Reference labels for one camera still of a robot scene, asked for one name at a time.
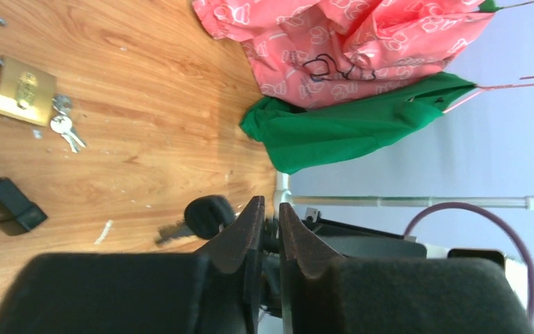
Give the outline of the black padlock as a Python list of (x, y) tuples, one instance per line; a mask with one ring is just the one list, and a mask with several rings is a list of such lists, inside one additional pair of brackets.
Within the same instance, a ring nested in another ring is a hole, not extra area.
[(12, 180), (0, 177), (0, 230), (3, 233), (8, 236), (26, 234), (47, 219), (47, 214)]

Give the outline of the brass padlock steel shackle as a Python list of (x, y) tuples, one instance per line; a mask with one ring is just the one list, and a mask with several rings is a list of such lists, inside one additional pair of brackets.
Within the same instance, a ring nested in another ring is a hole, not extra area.
[(46, 127), (53, 118), (57, 78), (8, 56), (0, 57), (0, 115)]

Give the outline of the small brass key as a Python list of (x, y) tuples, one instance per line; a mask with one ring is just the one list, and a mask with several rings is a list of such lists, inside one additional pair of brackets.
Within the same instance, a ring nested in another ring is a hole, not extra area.
[(52, 106), (57, 114), (50, 121), (50, 128), (67, 141), (73, 153), (79, 153), (86, 143), (80, 138), (70, 117), (73, 103), (67, 95), (56, 94)]

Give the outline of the black-headed key bunch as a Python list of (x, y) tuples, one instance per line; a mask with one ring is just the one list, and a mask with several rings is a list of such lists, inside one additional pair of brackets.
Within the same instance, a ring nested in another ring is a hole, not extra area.
[(161, 246), (174, 239), (192, 236), (210, 240), (235, 220), (235, 212), (226, 197), (202, 196), (187, 205), (178, 224), (160, 228), (154, 243)]

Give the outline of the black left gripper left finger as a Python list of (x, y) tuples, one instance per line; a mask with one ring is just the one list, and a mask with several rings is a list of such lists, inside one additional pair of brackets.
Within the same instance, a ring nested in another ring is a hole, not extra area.
[(0, 303), (0, 333), (256, 333), (265, 199), (192, 253), (44, 253)]

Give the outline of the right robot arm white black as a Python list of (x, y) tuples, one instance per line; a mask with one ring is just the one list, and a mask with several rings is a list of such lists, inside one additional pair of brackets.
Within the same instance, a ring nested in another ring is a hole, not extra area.
[[(511, 260), (502, 252), (490, 249), (444, 248), (416, 242), (411, 232), (425, 217), (442, 210), (461, 209), (483, 216), (493, 222), (515, 245), (521, 260)], [(500, 265), (519, 300), (534, 318), (534, 261), (526, 244), (517, 232), (502, 218), (481, 207), (463, 202), (444, 202), (419, 212), (407, 225), (403, 234), (361, 228), (346, 223), (323, 219), (319, 211), (308, 212), (301, 221), (312, 234), (329, 247), (346, 257), (424, 257), (456, 258), (473, 257), (491, 260)]]

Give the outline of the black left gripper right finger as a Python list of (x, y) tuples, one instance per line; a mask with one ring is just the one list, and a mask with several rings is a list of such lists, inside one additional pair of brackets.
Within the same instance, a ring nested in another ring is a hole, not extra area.
[(445, 209), (484, 216), (507, 234), (527, 266), (526, 305), (493, 261), (344, 257), (284, 202), (279, 223), (285, 332), (534, 333), (534, 261), (500, 217), (468, 203), (445, 202), (417, 214), (406, 232)]

